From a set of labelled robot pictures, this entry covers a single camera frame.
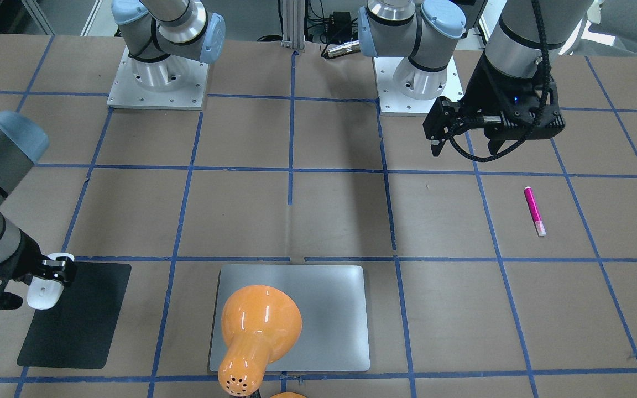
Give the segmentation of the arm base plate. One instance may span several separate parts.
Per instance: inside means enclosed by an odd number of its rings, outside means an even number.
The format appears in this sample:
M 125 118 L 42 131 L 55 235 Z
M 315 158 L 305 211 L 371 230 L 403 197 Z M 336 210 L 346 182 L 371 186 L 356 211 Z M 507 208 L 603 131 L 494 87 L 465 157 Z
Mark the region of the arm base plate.
M 108 94 L 107 106 L 127 110 L 186 110 L 204 108 L 210 66 L 180 56 L 144 63 L 128 56 L 121 63 Z
M 373 60 L 382 115 L 423 117 L 436 98 L 443 96 L 456 102 L 463 96 L 453 58 L 438 72 L 417 70 L 404 56 L 381 56 Z

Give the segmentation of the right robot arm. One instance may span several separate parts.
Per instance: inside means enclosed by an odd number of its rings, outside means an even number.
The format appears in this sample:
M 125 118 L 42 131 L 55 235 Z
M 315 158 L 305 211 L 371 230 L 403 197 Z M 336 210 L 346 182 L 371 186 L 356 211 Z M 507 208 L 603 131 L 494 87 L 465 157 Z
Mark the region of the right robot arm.
M 108 105 L 200 109 L 208 67 L 219 60 L 227 33 L 223 16 L 200 1 L 114 1 L 111 10 L 127 52 Z M 46 133 L 29 118 L 0 112 L 0 206 L 48 146 Z M 23 304 L 7 291 L 10 281 L 28 285 L 26 302 L 32 308 L 54 307 L 76 271 L 73 255 L 42 254 L 38 243 L 0 212 L 0 310 Z

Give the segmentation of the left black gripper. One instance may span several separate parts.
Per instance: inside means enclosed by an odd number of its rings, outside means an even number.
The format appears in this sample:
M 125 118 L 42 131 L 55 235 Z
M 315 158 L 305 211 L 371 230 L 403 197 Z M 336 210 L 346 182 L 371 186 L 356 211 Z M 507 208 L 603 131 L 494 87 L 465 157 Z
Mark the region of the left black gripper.
M 445 96 L 436 98 L 423 121 L 432 156 L 440 156 L 447 141 L 465 156 L 465 151 L 454 138 L 467 131 L 466 116 L 501 117 L 499 126 L 492 124 L 485 130 L 491 155 L 499 153 L 506 141 L 518 141 L 536 116 L 542 82 L 541 66 L 536 67 L 533 78 L 513 78 L 492 66 L 486 55 L 481 55 L 463 98 L 458 101 L 451 101 Z

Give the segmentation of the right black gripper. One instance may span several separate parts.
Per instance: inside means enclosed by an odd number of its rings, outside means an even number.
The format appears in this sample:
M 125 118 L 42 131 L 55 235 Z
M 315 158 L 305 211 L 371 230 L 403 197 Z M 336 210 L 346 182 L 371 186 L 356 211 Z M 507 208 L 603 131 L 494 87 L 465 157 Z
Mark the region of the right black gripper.
M 23 304 L 22 297 L 6 292 L 8 282 L 24 282 L 30 285 L 33 277 L 38 277 L 61 283 L 63 287 L 70 287 L 77 270 L 77 264 L 71 257 L 45 260 L 38 243 L 25 232 L 21 232 L 17 249 L 0 263 L 0 310 L 16 310 Z

